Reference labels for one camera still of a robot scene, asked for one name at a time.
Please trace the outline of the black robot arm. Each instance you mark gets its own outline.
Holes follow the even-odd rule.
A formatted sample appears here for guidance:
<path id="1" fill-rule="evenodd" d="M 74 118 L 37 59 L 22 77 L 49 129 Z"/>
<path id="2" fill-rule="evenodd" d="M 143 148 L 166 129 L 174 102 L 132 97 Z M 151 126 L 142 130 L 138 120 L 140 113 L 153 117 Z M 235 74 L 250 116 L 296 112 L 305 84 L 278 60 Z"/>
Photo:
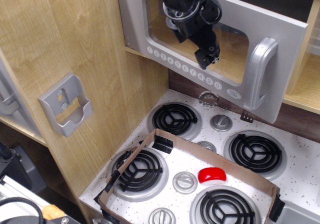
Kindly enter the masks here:
<path id="1" fill-rule="evenodd" d="M 222 17 L 218 0 L 162 0 L 167 26 L 180 43 L 191 40 L 197 47 L 196 60 L 206 69 L 220 59 L 220 45 L 213 31 Z"/>

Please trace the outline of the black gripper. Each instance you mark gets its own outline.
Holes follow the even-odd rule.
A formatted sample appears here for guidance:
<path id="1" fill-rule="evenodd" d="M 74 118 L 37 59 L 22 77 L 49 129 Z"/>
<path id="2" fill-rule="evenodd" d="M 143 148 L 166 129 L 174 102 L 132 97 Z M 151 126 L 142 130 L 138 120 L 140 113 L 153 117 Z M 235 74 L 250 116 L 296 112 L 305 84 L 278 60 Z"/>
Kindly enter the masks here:
<path id="1" fill-rule="evenodd" d="M 217 63 L 220 60 L 220 46 L 213 32 L 213 26 L 222 17 L 221 9 L 216 1 L 211 0 L 197 2 L 186 12 L 163 6 L 167 26 L 173 31 L 179 43 L 190 39 L 198 46 L 199 49 L 194 54 L 201 69 L 206 69 L 210 61 Z"/>

